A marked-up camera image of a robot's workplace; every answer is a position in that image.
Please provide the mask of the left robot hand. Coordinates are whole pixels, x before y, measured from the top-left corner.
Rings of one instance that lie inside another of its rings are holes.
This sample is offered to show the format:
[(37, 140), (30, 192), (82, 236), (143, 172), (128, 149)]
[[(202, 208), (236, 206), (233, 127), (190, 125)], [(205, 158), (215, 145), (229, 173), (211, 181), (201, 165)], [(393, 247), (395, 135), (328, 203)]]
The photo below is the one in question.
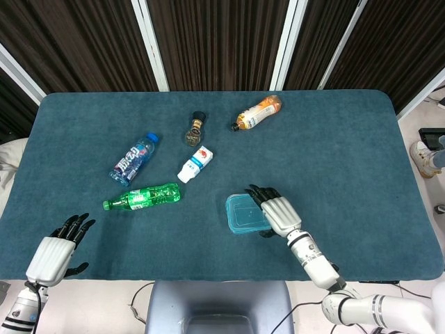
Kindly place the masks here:
[(70, 268), (74, 251), (86, 232), (95, 224), (95, 219), (86, 221), (88, 217), (89, 213), (71, 216), (61, 227), (43, 238), (26, 270), (30, 283), (53, 287), (62, 279), (79, 275), (88, 268), (88, 262)]

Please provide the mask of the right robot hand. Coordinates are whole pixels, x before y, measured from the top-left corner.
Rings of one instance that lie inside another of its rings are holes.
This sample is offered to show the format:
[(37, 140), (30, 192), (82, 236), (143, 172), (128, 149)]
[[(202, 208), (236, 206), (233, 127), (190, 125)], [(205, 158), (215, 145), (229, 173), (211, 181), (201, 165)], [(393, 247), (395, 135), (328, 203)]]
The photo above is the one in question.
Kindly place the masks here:
[(276, 189), (251, 184), (245, 192), (260, 207), (276, 235), (286, 238), (290, 233), (301, 229), (302, 219), (291, 203)]

